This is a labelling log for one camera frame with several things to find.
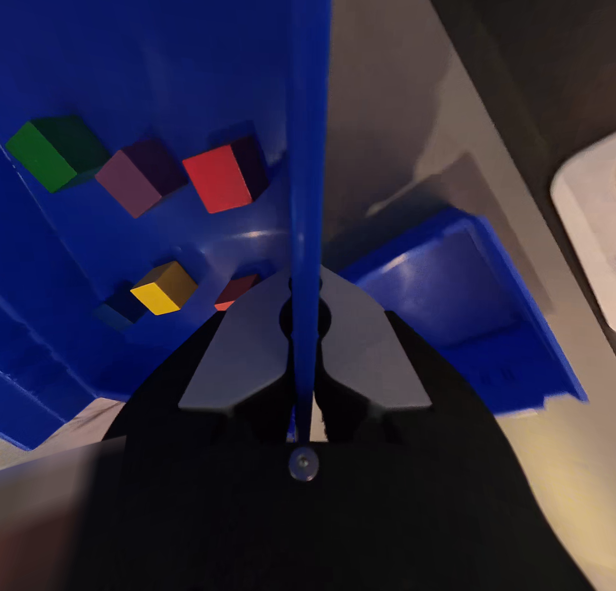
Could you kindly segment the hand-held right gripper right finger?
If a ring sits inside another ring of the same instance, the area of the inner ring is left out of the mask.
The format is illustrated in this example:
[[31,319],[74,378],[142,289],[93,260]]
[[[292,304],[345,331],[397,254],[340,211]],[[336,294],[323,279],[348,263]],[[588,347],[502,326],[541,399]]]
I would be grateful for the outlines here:
[[324,266],[318,333],[315,402],[328,438],[350,438],[364,420],[432,406],[381,305]]

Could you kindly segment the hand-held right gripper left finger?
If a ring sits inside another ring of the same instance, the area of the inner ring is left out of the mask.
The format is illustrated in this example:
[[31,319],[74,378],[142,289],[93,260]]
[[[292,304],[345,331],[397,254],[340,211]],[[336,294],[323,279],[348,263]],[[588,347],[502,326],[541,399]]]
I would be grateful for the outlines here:
[[220,326],[179,401],[187,412],[246,422],[257,438],[285,438],[296,402],[293,344],[281,317],[291,300],[284,268],[241,295]]

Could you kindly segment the orange wooden cube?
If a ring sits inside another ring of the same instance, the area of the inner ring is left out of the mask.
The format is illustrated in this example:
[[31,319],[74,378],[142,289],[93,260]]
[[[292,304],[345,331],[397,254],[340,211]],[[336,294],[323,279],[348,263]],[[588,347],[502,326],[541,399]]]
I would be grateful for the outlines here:
[[217,297],[214,308],[216,311],[226,311],[236,300],[249,291],[252,287],[259,284],[261,276],[258,273],[236,277],[227,283]]

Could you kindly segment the blue plastic bin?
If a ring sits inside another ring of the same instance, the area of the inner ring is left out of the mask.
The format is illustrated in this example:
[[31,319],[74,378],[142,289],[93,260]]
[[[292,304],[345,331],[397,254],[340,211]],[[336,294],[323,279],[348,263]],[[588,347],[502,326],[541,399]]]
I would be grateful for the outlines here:
[[[127,401],[229,280],[289,268],[301,435],[316,353],[332,0],[1,0],[1,438],[32,451],[97,398]],[[9,154],[80,116],[113,156],[158,138],[188,184],[132,218],[97,180],[49,193]],[[270,186],[210,214],[182,160],[254,135]],[[177,261],[184,307],[118,332],[93,310]]]
[[495,415],[588,396],[484,217],[448,208],[338,274],[435,348]]

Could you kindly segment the yellow wooden cube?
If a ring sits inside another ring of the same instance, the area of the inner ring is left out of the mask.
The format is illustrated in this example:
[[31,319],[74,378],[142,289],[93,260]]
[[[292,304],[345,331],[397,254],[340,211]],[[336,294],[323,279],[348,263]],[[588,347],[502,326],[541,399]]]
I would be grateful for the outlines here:
[[172,261],[151,270],[130,292],[151,313],[161,316],[181,310],[197,288],[181,264]]

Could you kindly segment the blue wooden cube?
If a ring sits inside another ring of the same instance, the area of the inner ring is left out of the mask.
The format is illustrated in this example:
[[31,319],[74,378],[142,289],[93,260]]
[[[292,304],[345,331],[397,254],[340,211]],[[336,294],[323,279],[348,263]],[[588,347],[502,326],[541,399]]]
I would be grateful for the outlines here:
[[111,295],[92,314],[101,322],[121,332],[138,322],[147,312],[146,306],[131,292],[132,282],[119,282]]

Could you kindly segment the red wooden cube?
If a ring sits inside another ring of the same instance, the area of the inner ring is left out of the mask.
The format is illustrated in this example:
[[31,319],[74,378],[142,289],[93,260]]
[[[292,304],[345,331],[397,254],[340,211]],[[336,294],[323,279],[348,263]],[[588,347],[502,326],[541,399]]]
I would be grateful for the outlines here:
[[183,159],[182,165],[210,214],[249,206],[270,186],[254,135]]

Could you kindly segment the purple wooden cube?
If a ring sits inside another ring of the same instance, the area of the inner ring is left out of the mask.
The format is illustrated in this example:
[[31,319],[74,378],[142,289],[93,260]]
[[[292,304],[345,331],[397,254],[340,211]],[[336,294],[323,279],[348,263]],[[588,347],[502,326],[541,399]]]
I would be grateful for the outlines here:
[[158,138],[119,149],[96,172],[95,179],[132,218],[141,217],[189,182]]

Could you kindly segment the green wooden cube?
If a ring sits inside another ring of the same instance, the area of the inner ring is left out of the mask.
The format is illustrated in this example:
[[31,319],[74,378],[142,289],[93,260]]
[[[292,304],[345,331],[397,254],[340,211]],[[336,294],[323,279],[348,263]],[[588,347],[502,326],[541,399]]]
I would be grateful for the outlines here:
[[91,180],[111,158],[74,114],[29,120],[7,141],[6,149],[49,193]]

